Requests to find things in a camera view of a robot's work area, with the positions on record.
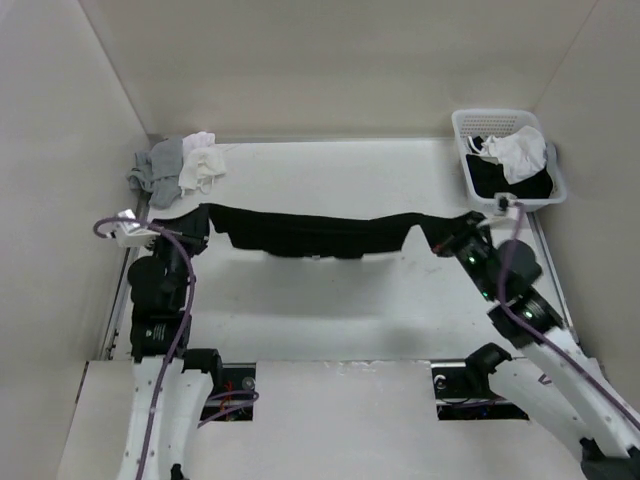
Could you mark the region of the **black tank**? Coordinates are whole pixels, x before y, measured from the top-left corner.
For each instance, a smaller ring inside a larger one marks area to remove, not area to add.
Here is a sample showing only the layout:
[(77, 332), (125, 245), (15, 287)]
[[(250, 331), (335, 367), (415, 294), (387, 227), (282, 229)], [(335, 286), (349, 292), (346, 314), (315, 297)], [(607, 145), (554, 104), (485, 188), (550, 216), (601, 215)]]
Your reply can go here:
[(498, 192), (509, 192), (521, 199), (545, 199), (551, 195), (553, 180), (546, 168), (532, 178), (509, 185), (500, 166), (480, 159), (471, 151), (466, 163), (475, 192), (482, 198), (493, 198)]
[(261, 251), (283, 258), (360, 259), (398, 252), (409, 231), (418, 227), (434, 249), (486, 217), (475, 211), (446, 218), (418, 212), (369, 220), (267, 213), (203, 203), (178, 217), (154, 224), (178, 235), (199, 254), (211, 232), (226, 235), (239, 250)]

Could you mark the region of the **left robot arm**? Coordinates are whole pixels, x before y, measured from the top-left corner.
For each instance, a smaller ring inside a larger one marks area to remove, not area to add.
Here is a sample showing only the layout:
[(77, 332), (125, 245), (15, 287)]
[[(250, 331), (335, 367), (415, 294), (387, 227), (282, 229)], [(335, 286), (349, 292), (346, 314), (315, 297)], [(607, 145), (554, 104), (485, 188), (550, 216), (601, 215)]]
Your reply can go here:
[(188, 346), (195, 296), (191, 260), (210, 234), (200, 206), (150, 230), (120, 227), (150, 253), (127, 272), (130, 286), (133, 401), (120, 479), (186, 479), (190, 448), (206, 400), (221, 393), (224, 373), (215, 349)]

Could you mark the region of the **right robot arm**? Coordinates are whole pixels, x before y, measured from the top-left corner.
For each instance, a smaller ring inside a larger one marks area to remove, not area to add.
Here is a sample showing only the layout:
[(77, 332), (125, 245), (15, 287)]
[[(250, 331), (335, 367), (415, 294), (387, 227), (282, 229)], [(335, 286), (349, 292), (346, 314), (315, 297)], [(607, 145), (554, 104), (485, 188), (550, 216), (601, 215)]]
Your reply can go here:
[(429, 239), (432, 252), (460, 263), (493, 303), (488, 317), (494, 328), (550, 382), (521, 372), (505, 349), (488, 343), (465, 360), (466, 388), (524, 411), (570, 451), (585, 478), (638, 478), (638, 412), (589, 361), (535, 289), (542, 268), (532, 248), (516, 236), (494, 245), (490, 224), (477, 212), (446, 219)]

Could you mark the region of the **black tank top in basket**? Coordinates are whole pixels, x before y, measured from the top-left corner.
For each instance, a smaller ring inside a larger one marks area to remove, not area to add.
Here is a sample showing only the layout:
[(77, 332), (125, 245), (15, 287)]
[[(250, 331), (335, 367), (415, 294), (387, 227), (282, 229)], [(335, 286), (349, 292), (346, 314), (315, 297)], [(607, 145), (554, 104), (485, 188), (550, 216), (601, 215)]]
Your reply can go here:
[(500, 166), (480, 159), (471, 151), (466, 163), (475, 192), (482, 198), (493, 198), (498, 192), (509, 192), (521, 199), (545, 199), (551, 195), (553, 180), (546, 168), (532, 178), (509, 185)]

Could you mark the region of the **grey tank top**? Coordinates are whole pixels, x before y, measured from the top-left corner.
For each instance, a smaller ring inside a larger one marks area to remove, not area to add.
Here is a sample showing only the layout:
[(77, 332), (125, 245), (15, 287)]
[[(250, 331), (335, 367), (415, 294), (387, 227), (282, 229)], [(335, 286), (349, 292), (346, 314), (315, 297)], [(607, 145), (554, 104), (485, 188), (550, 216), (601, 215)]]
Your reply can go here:
[(183, 140), (179, 136), (170, 137), (150, 150), (136, 152), (134, 166), (126, 179), (131, 190), (150, 195), (152, 208), (166, 210), (181, 196), (179, 175), (182, 168)]

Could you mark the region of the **white tank top on table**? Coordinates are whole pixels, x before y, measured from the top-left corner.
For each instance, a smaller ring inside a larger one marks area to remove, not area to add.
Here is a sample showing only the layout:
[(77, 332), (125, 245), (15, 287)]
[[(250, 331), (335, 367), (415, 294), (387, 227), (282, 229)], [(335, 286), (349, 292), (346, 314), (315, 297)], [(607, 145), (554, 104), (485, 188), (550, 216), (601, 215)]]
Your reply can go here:
[(209, 194), (215, 180), (227, 173), (224, 151), (216, 145), (216, 135), (198, 132), (183, 138), (183, 167), (178, 185), (181, 196), (197, 191)]

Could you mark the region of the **white tank top in basket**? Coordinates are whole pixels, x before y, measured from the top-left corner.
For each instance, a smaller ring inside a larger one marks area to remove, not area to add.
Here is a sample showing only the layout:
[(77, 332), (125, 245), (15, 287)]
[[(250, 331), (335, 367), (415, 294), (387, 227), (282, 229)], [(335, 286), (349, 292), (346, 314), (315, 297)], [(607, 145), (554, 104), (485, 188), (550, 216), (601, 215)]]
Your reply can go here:
[(500, 166), (509, 185), (532, 178), (547, 165), (544, 137), (531, 126), (506, 137), (468, 136), (467, 145), (483, 161)]

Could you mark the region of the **white plastic basket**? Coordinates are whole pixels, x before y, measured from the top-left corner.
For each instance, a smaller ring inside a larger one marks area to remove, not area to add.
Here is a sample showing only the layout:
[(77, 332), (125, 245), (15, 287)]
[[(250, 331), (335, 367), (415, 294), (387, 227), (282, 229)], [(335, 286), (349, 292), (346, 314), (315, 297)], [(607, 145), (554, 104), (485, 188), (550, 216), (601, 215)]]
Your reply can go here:
[(514, 109), (455, 111), (452, 125), (474, 208), (489, 211), (510, 194), (530, 212), (567, 198), (554, 145), (536, 116)]

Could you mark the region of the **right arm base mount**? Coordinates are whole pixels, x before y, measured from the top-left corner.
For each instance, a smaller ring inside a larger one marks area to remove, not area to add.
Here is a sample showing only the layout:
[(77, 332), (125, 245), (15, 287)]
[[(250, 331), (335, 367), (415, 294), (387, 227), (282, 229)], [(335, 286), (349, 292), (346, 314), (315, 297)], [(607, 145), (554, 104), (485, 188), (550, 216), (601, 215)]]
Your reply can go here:
[(441, 421), (521, 420), (529, 416), (519, 407), (494, 393), (489, 375), (513, 357), (502, 347), (489, 343), (464, 360), (431, 364), (436, 414)]

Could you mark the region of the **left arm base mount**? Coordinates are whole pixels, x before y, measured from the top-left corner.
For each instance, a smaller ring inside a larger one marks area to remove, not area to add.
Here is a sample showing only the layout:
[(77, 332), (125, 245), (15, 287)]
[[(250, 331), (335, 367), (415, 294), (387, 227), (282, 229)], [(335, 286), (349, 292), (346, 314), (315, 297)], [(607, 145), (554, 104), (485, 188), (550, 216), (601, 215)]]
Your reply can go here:
[(221, 380), (206, 400), (202, 422), (251, 421), (257, 401), (255, 363), (225, 364)]

